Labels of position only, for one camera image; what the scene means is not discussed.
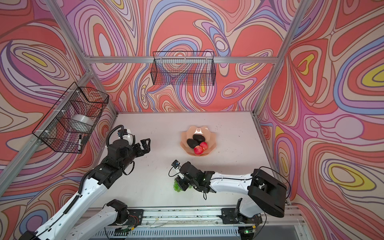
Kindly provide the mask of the green fake grape bunch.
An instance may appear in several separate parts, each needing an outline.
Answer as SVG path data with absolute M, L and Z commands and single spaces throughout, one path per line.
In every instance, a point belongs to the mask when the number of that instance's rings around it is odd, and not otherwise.
M 177 180 L 174 180 L 174 185 L 173 185 L 173 187 L 174 187 L 174 190 L 176 191 L 176 192 L 183 192 L 184 190 L 179 186 L 179 183 L 178 183 L 178 181 Z

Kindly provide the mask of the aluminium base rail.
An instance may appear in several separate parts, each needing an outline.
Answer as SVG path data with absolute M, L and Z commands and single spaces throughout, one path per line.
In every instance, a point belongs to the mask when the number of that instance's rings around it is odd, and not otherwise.
M 261 214 L 246 218 L 235 208 L 129 209 L 126 222 L 107 226 L 107 233 L 114 237 L 239 235 L 254 233 L 262 223 Z

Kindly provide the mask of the silver tape roll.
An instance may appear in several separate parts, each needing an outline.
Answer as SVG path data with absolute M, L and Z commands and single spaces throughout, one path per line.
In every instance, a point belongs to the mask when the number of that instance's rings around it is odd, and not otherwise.
M 80 114 L 76 114 L 72 117 L 72 120 L 74 121 L 78 121 L 80 123 L 83 123 L 83 124 L 86 124 L 86 125 L 89 125 L 89 126 L 93 126 L 94 125 L 94 121 L 85 116 L 85 115 L 80 115 Z

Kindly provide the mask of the aluminium left corner post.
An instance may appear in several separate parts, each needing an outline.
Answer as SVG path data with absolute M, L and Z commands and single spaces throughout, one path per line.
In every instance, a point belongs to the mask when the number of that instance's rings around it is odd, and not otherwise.
M 58 2 L 57 1 L 46 1 L 46 5 L 48 6 L 51 14 L 55 18 L 59 27 L 63 31 L 63 35 L 64 35 L 65 39 L 71 44 L 71 47 L 75 51 L 78 60 L 80 61 L 81 65 L 84 67 L 84 69 L 86 70 L 85 80 L 79 81 L 78 85 L 79 86 L 86 86 L 90 81 L 92 81 L 93 85 L 95 86 L 95 88 L 97 90 L 106 94 L 107 91 L 106 91 L 105 87 L 103 86 L 99 77 L 96 75 L 91 64 L 88 62 L 88 59 L 87 59 L 88 55 L 82 49 L 76 35 L 74 34 L 68 20 L 66 19 L 64 13 L 62 12 Z

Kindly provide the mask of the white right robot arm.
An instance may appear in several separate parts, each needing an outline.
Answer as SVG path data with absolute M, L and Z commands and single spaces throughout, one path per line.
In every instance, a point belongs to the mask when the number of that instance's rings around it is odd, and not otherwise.
M 175 160 L 172 170 L 177 186 L 186 191 L 189 188 L 201 192 L 204 200 L 208 193 L 236 193 L 238 199 L 235 208 L 221 209 L 219 216 L 224 224 L 259 225 L 262 214 L 276 218 L 285 216 L 287 187 L 281 181 L 263 171 L 263 167 L 246 175 L 225 175 L 214 171 L 201 171 L 190 162 L 183 165 Z

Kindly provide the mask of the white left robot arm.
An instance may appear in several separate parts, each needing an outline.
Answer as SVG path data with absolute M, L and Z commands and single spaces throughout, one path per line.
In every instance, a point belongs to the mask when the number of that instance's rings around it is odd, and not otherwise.
M 148 154 L 151 140 L 130 143 L 124 138 L 107 143 L 107 156 L 101 163 L 88 171 L 81 179 L 78 192 L 74 194 L 53 217 L 36 231 L 26 231 L 22 240 L 88 240 L 101 228 L 110 224 L 124 224 L 129 218 L 127 205 L 113 200 L 104 211 L 76 226 L 87 209 L 104 194 L 134 160 Z

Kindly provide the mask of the dark fake avocado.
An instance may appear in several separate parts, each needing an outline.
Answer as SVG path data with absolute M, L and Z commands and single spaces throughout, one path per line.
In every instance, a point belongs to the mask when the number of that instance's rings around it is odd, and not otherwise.
M 206 138 L 205 138 L 203 135 L 199 135 L 199 134 L 194 134 L 194 135 L 193 135 L 193 139 L 194 139 L 195 141 L 197 141 L 199 144 L 200 144 L 201 142 L 205 142 L 205 141 L 206 141 Z
M 195 147 L 200 145 L 200 143 L 194 139 L 187 139 L 187 144 L 191 149 L 194 149 Z

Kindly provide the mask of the peach scalloped fruit bowl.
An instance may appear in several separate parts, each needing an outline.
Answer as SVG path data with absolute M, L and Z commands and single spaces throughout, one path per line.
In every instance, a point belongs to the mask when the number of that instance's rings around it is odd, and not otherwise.
M 191 126 L 181 133 L 180 146 L 189 155 L 202 157 L 210 154 L 217 147 L 216 134 L 207 126 Z

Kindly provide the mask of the red fake apple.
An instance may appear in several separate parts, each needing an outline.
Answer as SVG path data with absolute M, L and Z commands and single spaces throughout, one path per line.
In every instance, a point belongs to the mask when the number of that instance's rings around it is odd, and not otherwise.
M 203 149 L 203 147 L 202 146 L 196 146 L 196 147 L 194 147 L 194 153 L 195 153 L 195 155 L 201 155 L 201 154 L 203 154 L 203 152 L 204 152 L 204 149 Z
M 201 142 L 200 146 L 203 148 L 203 151 L 206 151 L 209 148 L 206 142 Z

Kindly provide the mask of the black marker pen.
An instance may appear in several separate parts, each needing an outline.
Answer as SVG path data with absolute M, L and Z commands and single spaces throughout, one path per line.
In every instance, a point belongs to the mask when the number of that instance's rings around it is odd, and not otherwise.
M 79 135 L 78 139 L 78 152 L 80 153 L 82 151 L 82 135 Z

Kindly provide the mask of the aluminium corner frame post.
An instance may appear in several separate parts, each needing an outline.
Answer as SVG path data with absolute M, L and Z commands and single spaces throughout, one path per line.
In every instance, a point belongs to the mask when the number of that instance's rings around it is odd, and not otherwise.
M 292 20 L 292 22 L 288 28 L 287 34 L 286 34 L 286 36 L 282 42 L 282 46 L 281 46 L 279 53 L 277 55 L 277 61 L 273 64 L 271 71 L 268 75 L 268 78 L 266 79 L 266 81 L 265 81 L 265 83 L 261 89 L 261 92 L 259 94 L 257 103 L 256 103 L 254 110 L 253 110 L 253 116 L 254 117 L 257 115 L 257 112 L 262 108 L 263 102 L 266 100 L 266 98 L 268 96 L 268 92 L 269 92 L 275 78 L 277 77 L 277 75 L 279 73 L 280 67 L 283 66 L 285 55 L 287 54 L 288 49 L 289 49 L 291 43 L 293 42 L 294 37 L 295 37 L 301 23 L 303 22 L 305 14 L 306 14 L 306 12 L 307 12 L 307 10 L 308 10 L 308 8 L 312 2 L 313 1 L 300 1 L 299 6 L 297 8 L 297 11 L 293 17 L 293 20 Z

